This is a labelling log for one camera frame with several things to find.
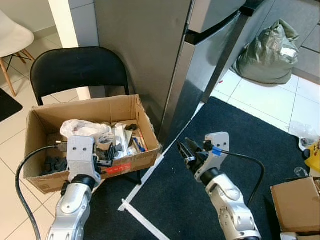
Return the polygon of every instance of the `yellow object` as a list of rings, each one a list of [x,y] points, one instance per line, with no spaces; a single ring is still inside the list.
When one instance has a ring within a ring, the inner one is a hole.
[[[309,158],[305,160],[305,164],[317,172],[320,172],[320,140],[312,144],[308,150],[310,151],[310,155]]]

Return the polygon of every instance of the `white chair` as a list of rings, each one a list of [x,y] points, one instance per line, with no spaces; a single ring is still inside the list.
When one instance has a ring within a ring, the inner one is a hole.
[[[5,77],[6,82],[9,85],[12,95],[15,97],[16,92],[10,81],[10,77],[5,66],[4,57],[15,55],[19,57],[25,64],[25,58],[20,55],[19,52],[28,57],[29,60],[35,59],[26,50],[30,44],[34,41],[34,34],[25,27],[12,21],[3,11],[0,10],[0,65]]]

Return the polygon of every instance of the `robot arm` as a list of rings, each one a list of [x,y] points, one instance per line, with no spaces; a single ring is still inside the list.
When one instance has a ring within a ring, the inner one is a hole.
[[[250,209],[244,203],[243,194],[227,175],[219,171],[227,155],[215,150],[213,146],[229,151],[228,133],[206,135],[204,143],[209,151],[202,151],[188,138],[186,141],[193,154],[181,142],[178,142],[179,152],[195,180],[205,185],[226,240],[260,240],[261,235]]]
[[[70,137],[66,152],[70,183],[66,183],[62,188],[62,197],[56,206],[55,220],[48,232],[47,240],[84,238],[84,226],[90,215],[92,191],[101,182],[93,137]],[[106,163],[105,167],[111,167],[112,159],[100,162]]]

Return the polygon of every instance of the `red label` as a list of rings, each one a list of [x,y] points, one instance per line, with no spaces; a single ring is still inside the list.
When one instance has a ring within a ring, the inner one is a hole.
[[[106,172],[107,174],[116,174],[119,172],[128,171],[130,169],[131,169],[131,162],[128,162],[119,166],[108,167],[106,169]]]

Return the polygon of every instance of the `wooden chair leg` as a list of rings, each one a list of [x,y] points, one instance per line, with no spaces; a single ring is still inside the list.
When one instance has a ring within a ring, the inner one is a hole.
[[[32,61],[34,61],[34,57],[27,51],[27,49],[22,49],[21,52],[23,52],[25,55],[28,56]]]
[[[24,64],[26,64],[26,61],[22,58],[22,56],[20,55],[20,53],[16,53],[16,55],[19,57],[19,59],[21,60],[21,62],[23,62]]]
[[[7,82],[8,85],[9,85],[9,88],[10,88],[10,90],[11,90],[12,95],[13,95],[14,97],[17,96],[17,95],[16,95],[16,92],[15,92],[15,90],[14,90],[14,87],[12,86],[12,83],[11,83],[11,81],[10,81],[10,77],[9,77],[9,75],[8,75],[8,73],[7,73],[7,69],[6,69],[6,66],[5,66],[5,62],[4,62],[4,60],[3,60],[2,58],[0,58],[0,65],[1,65],[1,69],[2,69],[3,74],[4,74],[4,78],[5,78],[6,82]]]

